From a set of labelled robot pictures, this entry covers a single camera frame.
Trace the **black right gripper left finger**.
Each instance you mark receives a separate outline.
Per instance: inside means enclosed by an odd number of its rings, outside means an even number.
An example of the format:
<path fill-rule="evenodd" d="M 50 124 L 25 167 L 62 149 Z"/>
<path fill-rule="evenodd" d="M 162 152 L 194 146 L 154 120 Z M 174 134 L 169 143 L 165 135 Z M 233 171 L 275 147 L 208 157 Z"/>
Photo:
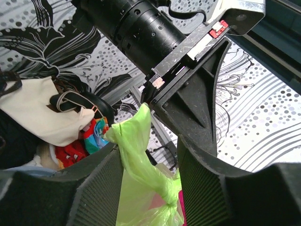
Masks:
<path fill-rule="evenodd" d="M 122 178 L 119 148 L 113 143 L 50 176 L 33 176 L 27 170 L 3 170 L 0 223 L 113 226 L 117 222 Z"/>

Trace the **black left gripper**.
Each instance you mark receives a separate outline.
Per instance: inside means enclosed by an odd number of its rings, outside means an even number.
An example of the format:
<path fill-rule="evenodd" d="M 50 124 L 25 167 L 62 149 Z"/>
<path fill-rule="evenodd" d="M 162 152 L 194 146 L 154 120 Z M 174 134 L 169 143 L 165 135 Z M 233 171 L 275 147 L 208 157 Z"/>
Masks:
<path fill-rule="evenodd" d="M 150 103 L 155 116 L 177 135 L 178 146 L 186 144 L 217 156 L 217 76 L 230 41 L 222 38 L 200 63 L 199 54 L 230 26 L 217 21 L 201 39 L 189 40 L 157 9 L 170 4 L 169 0 L 110 1 L 110 37 L 146 75 L 142 101 Z M 194 68 L 177 75 L 189 66 Z"/>

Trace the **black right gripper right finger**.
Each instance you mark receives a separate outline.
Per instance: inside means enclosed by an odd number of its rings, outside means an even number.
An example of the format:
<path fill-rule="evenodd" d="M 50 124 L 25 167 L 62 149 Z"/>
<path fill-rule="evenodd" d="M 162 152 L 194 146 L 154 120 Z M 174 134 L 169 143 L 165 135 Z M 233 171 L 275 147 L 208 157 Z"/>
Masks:
<path fill-rule="evenodd" d="M 298 226 L 301 166 L 274 163 L 251 173 L 178 137 L 179 171 L 189 226 Z"/>

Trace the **green trash bag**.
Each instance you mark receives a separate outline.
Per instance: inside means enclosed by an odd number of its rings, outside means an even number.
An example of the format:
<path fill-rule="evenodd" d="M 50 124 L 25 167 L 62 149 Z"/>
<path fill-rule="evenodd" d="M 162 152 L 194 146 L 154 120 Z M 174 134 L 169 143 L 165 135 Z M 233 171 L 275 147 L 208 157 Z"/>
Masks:
<path fill-rule="evenodd" d="M 116 225 L 181 226 L 184 224 L 179 172 L 153 166 L 146 154 L 151 112 L 142 104 L 130 119 L 113 124 L 105 138 L 117 144 L 124 168 Z"/>

